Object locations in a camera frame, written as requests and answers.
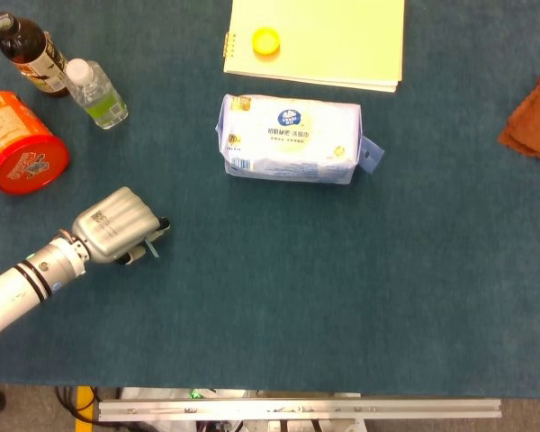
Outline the yellow bottle cap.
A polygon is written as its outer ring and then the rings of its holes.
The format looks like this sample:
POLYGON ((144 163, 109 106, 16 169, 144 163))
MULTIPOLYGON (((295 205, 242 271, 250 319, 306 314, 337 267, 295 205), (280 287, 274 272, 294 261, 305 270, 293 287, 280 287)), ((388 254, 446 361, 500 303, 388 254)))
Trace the yellow bottle cap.
POLYGON ((253 32, 251 45, 256 54, 271 56, 280 48, 280 37, 274 28, 260 27, 253 32))

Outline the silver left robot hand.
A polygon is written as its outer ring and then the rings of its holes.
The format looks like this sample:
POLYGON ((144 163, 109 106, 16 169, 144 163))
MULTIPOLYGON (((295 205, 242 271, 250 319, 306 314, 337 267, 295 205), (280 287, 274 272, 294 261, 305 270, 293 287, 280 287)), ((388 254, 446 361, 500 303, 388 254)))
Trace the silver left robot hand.
POLYGON ((92 261, 128 266, 149 252, 152 242, 171 228, 169 219, 156 216, 128 187, 123 186, 80 213, 72 233, 92 261))

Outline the brown folded cloth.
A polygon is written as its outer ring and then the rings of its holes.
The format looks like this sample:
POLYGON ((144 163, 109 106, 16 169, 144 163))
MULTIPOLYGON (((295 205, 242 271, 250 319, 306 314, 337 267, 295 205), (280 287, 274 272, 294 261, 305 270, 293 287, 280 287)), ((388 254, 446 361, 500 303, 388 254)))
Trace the brown folded cloth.
POLYGON ((498 140, 522 155, 540 158, 540 77, 535 89, 508 117, 498 140))

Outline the white tissue pack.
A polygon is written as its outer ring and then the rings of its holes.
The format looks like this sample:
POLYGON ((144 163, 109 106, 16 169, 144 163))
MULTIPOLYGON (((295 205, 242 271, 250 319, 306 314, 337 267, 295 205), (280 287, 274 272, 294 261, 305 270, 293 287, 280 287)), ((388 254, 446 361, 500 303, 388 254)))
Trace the white tissue pack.
POLYGON ((348 185, 384 156, 352 103, 227 94, 216 131, 226 173, 243 178, 348 185))

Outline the pale yellow spiral notebook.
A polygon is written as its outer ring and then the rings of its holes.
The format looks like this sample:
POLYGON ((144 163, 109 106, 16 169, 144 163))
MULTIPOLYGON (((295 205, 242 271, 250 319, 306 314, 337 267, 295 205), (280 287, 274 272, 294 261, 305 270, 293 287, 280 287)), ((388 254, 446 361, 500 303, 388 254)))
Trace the pale yellow spiral notebook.
POLYGON ((393 93, 402 80, 404 0, 233 0, 224 44, 229 74, 393 93), (280 48, 253 51, 260 27, 280 48))

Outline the aluminium profile rail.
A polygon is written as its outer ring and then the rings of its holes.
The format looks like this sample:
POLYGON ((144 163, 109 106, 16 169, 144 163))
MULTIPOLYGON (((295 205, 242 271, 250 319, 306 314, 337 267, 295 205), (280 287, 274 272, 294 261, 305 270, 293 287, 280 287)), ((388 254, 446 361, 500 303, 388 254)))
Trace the aluminium profile rail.
POLYGON ((499 419, 499 399, 234 398, 107 400, 102 422, 291 419, 499 419))

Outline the dark tea bottle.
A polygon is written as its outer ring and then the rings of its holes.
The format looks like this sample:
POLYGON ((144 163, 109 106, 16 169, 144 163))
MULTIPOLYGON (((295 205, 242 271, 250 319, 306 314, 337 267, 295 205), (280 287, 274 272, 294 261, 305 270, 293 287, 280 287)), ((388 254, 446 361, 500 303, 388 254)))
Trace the dark tea bottle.
POLYGON ((69 94, 66 57, 37 23, 0 12, 0 50, 20 74, 52 97, 69 94))

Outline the teal felt table cover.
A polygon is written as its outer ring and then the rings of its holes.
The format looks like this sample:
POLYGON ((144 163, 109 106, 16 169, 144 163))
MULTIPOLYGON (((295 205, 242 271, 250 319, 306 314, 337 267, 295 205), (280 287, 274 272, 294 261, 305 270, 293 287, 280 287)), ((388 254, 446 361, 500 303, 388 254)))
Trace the teal felt table cover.
POLYGON ((0 191, 0 274, 128 186, 172 229, 0 334, 0 383, 540 397, 540 160, 498 141, 540 76, 540 0, 407 0, 394 94, 222 70, 231 0, 0 0, 129 107, 98 128, 0 52, 67 171, 0 191), (349 185, 227 175, 226 94, 359 104, 349 185))

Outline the clear plastic water bottle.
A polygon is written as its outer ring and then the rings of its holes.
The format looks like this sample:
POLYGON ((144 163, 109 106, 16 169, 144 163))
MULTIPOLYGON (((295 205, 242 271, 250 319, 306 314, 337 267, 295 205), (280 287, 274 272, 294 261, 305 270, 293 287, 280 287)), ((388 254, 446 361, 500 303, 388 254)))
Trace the clear plastic water bottle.
POLYGON ((73 58, 65 75, 67 90, 99 128, 109 130, 128 117, 126 103, 96 61, 73 58))

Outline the white plastic bag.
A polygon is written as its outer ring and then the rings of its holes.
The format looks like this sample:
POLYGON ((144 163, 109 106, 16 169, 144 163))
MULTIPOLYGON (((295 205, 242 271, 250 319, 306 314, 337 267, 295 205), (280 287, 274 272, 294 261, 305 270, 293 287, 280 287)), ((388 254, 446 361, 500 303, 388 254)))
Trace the white plastic bag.
MULTIPOLYGON (((254 397, 258 391, 245 389, 190 389, 190 388, 141 388, 124 387, 121 389, 123 400, 158 400, 158 399, 228 399, 254 397)), ((152 420, 140 425, 148 432, 205 432, 207 428, 217 429, 216 422, 195 422, 152 420)))

